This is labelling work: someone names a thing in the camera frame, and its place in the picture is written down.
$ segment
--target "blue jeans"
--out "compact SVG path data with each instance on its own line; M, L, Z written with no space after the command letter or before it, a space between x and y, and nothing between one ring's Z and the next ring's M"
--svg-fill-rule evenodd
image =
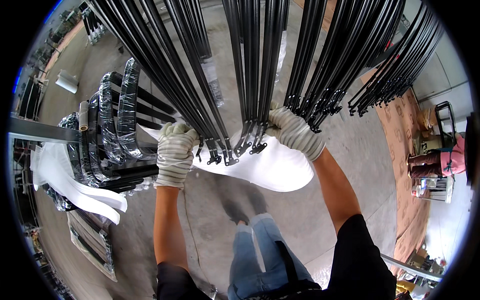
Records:
M258 265L257 254L253 245L253 232L264 259L265 272ZM230 267L230 286L228 299L240 300L254 293L269 291L288 283L285 264L280 250L275 244L282 241L287 247L299 280L313 282L307 268L292 253L269 213L256 215L251 219L251 226L238 224L233 241L233 262Z

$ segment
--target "wall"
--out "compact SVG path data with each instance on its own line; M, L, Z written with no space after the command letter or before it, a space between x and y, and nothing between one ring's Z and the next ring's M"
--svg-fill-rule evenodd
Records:
M412 22L420 8L420 0L407 0L403 14ZM420 108L428 108L444 101L453 107L457 127L473 111L467 74L452 41L445 33L431 61L413 85Z
M430 258L444 258L447 268L453 261L467 229L472 195L472 190L467 186L465 173L457 174L452 202L446 204L433 201L430 206L425 237L427 253Z
M410 22L415 18L419 7L420 0L407 0L404 15ZM460 57L446 33L432 60L414 83L413 90L421 109L449 101L453 108L456 130L465 131L466 117L473 111L470 86ZM446 123L444 130L449 131L449 127ZM455 175L451 203L431 203L425 237L431 258L444 258L447 264L452 262L467 228L471 197L467 177L462 173Z

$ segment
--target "white foam sheet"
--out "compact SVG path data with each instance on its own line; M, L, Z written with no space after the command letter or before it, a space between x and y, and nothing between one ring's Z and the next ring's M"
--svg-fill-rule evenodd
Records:
M57 193L77 207L107 217L115 224L120 215L114 208L127 210L127 200L116 192L82 185L73 178L73 170L63 144L45 143L31 153L33 184L48 183Z
M158 140L160 130L140 127L154 139ZM232 145L235 145L234 141L237 141L239 136L240 132L232 136ZM267 143L267 147L262 152L250 155L248 153L250 149L247 149L240 157L240 161L229 167L225 166L224 162L218 165L215 163L207 165L210 153L206 145L204 145L200 153L202 162L195 157L193 165L215 174L244 179L275 192L295 191L301 189L312 180L312 167L302 152L289 149L280 144L275 137L268 135L264 136L262 143ZM197 150L198 146L195 146L193 153L196 154Z

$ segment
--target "hand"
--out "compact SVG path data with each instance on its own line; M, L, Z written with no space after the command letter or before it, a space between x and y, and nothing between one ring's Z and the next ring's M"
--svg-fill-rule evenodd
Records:
M193 161L192 148L200 142L195 129L185 124L168 122L160 131L157 160L158 178L154 186L183 188L183 182Z
M325 148L325 142L321 135L313 133L305 120L295 116L291 110L275 106L277 105L272 102L268 114L269 124L265 133L276 137L281 144L288 148L301 151L308 160L316 160Z

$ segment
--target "pink jacket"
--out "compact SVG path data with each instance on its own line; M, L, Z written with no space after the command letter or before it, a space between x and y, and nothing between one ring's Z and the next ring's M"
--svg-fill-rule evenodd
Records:
M455 134L456 145L452 152L440 153L440 164L444 176L465 172L465 139L460 134Z

